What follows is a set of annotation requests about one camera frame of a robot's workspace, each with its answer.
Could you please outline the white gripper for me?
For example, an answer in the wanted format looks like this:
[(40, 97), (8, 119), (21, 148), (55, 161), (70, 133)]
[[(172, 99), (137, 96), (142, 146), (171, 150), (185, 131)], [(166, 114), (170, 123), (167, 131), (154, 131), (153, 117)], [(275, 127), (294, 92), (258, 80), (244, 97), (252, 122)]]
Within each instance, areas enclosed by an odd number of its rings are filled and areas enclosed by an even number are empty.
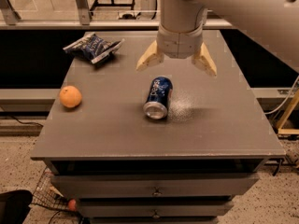
[(203, 43), (203, 29), (199, 26), (190, 32), (171, 32), (159, 26), (154, 40), (137, 62), (136, 70), (143, 71), (164, 61), (164, 55), (175, 59), (192, 56), (192, 64), (207, 75), (215, 77), (217, 66)]

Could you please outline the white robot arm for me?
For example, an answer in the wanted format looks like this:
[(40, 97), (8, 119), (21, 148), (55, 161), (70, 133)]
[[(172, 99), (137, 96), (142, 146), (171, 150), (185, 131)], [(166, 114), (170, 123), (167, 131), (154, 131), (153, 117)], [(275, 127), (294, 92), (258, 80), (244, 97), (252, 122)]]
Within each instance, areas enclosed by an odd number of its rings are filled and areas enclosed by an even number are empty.
[(191, 58), (195, 67), (216, 76), (216, 64), (203, 42), (207, 9), (299, 70), (298, 0), (161, 0), (157, 38), (140, 57), (136, 69), (162, 63), (164, 56)]

